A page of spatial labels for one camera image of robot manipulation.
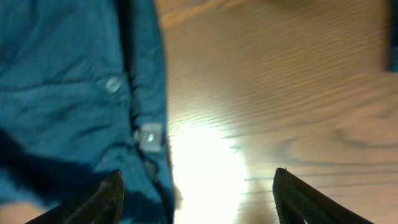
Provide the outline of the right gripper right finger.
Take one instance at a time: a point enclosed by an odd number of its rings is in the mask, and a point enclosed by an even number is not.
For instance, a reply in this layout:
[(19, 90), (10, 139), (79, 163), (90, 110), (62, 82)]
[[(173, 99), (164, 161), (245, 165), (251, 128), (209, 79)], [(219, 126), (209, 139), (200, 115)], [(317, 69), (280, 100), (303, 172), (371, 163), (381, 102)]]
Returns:
[(372, 224), (287, 169), (276, 169), (272, 193), (280, 224)]

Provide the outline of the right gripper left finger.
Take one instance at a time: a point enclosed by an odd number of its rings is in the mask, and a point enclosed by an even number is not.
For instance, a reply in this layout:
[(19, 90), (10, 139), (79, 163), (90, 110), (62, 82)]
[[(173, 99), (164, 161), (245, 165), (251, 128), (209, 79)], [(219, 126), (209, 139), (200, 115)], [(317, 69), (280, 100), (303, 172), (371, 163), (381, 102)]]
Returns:
[(123, 203), (124, 181), (117, 170), (26, 224), (118, 224)]

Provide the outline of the dark blue shorts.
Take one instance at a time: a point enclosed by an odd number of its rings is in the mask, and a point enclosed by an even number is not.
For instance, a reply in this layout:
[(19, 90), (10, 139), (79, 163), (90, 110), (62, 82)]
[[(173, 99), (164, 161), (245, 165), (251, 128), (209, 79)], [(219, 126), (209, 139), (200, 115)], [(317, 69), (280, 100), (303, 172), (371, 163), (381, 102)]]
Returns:
[(114, 170), (123, 223), (172, 223), (166, 69), (150, 0), (1, 2), (1, 222)]

